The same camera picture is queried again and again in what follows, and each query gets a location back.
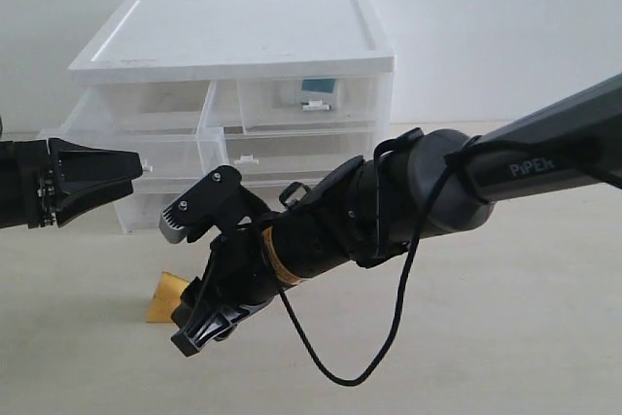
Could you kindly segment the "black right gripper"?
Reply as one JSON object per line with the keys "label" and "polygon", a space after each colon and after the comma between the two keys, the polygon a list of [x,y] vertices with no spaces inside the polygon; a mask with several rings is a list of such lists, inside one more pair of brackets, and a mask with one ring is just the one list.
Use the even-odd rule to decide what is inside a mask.
{"label": "black right gripper", "polygon": [[174,310],[178,330],[173,345],[185,356],[226,340],[240,323],[266,308],[282,284],[267,252],[245,232],[232,240],[219,235],[210,244],[203,273],[183,290]]}

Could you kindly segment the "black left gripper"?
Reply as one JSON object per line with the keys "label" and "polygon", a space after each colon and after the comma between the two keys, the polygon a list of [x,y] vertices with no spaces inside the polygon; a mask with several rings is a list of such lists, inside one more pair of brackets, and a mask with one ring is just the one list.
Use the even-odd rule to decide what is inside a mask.
{"label": "black left gripper", "polygon": [[[56,225],[63,227],[89,211],[133,194],[131,181],[140,177],[137,153],[90,148],[60,138],[28,141],[26,224],[29,228],[53,225],[56,212]],[[57,210],[59,181],[72,190],[104,188],[81,194]]]}

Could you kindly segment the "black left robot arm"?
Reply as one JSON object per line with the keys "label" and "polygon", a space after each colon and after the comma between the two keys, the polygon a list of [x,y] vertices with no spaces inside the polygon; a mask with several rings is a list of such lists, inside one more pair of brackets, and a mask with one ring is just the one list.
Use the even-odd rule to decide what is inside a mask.
{"label": "black left robot arm", "polygon": [[133,194],[138,154],[63,139],[1,143],[1,226],[62,227]]}

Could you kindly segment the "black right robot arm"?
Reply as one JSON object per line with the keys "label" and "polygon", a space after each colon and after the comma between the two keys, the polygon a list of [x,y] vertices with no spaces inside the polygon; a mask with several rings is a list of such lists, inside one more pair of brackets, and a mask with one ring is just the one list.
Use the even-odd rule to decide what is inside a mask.
{"label": "black right robot arm", "polygon": [[420,239],[477,229],[498,202],[621,184],[621,80],[609,78],[484,135],[415,128],[354,156],[272,210],[222,165],[161,214],[171,243],[211,229],[204,273],[172,313],[185,355],[227,339],[281,291],[353,262],[372,268]]}

